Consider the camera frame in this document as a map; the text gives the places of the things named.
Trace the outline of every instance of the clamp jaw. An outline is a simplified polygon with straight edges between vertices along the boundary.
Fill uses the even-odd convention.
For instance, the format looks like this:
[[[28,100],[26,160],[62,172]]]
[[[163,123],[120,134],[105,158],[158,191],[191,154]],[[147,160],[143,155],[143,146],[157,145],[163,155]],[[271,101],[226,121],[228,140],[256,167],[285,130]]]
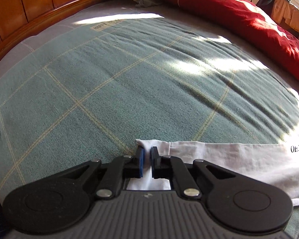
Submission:
[[[259,238],[283,232],[292,210],[282,190],[197,159],[151,150],[154,179],[170,191],[128,191],[143,176],[144,149],[109,164],[95,159],[24,185],[4,200],[6,239]]]

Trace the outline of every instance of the red duvet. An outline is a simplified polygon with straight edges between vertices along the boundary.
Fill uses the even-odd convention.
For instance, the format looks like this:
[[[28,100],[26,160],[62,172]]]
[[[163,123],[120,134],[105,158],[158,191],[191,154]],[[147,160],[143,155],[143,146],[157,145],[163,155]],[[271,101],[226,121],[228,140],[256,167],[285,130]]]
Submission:
[[[247,0],[165,0],[249,41],[299,80],[299,40]]]

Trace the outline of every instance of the black clamp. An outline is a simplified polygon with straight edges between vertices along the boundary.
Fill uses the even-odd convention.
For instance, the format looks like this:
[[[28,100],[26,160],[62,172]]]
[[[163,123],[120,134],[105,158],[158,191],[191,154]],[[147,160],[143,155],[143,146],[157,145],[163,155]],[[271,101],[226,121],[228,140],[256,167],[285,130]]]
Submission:
[[[178,157],[160,156],[156,147],[151,149],[150,158],[153,178],[168,179],[171,191],[176,192],[171,196],[173,204],[183,202],[183,207],[190,204],[197,209],[203,207],[214,224],[233,235],[280,232],[291,216],[293,206],[289,196],[274,186],[202,159],[185,164]],[[143,176],[143,164],[141,147],[135,156],[120,156],[109,164],[98,159],[86,162],[15,189],[4,200],[4,215],[22,233],[49,235],[66,231],[84,222],[98,203],[103,202],[105,207],[111,202],[125,202],[129,195],[139,195],[139,191],[126,191],[126,187],[130,178]],[[151,191],[153,200],[158,200],[162,208],[166,201],[160,199],[165,194]],[[166,215],[164,210],[157,214]],[[207,222],[206,217],[196,218],[202,224]]]

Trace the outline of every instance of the white towel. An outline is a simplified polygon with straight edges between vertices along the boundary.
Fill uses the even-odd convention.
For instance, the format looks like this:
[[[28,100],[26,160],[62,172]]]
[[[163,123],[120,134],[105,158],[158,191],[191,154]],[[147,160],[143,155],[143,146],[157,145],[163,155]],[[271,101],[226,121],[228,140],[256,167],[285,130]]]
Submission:
[[[144,175],[141,179],[131,179],[128,190],[170,189],[168,180],[152,178],[150,150],[156,146],[161,156],[177,156],[188,164],[192,164],[195,159],[204,159],[274,185],[290,196],[294,206],[299,205],[299,144],[208,144],[138,139],[136,143],[145,149]]]

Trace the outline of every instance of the bed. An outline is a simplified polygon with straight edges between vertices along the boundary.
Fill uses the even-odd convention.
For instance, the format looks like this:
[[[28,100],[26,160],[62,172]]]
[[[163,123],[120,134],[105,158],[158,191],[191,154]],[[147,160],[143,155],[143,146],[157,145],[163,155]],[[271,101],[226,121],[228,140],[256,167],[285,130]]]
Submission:
[[[134,140],[299,143],[299,82],[246,41],[169,5],[89,7],[0,61],[0,202]],[[299,237],[299,207],[286,231]]]

